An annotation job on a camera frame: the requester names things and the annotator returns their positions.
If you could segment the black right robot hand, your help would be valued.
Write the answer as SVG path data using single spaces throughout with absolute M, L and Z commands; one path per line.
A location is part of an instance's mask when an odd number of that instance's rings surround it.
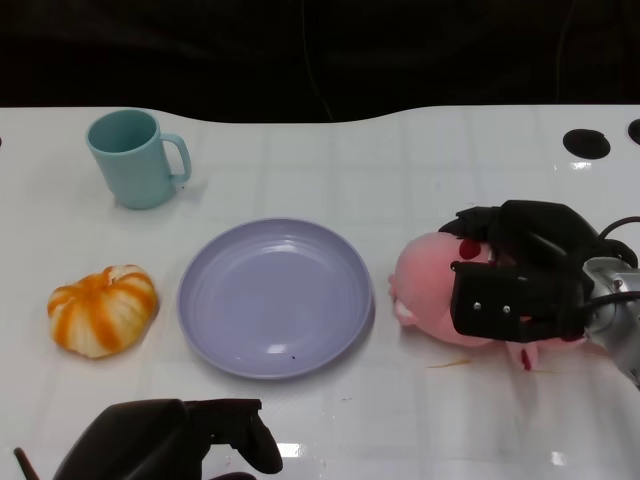
M 593 290 L 584 263 L 611 254 L 610 246 L 571 208 L 509 200 L 500 207 L 457 213 L 441 232 L 486 243 L 497 261 L 452 263 L 450 304 L 455 330 L 514 343 L 583 336 L 581 308 Z

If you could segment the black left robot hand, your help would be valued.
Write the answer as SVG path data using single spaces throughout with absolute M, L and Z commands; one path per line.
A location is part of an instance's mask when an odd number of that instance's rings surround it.
M 258 399 L 155 399 L 106 408 L 64 458 L 57 479 L 201 479 L 214 445 L 236 450 L 254 470 L 283 460 Z

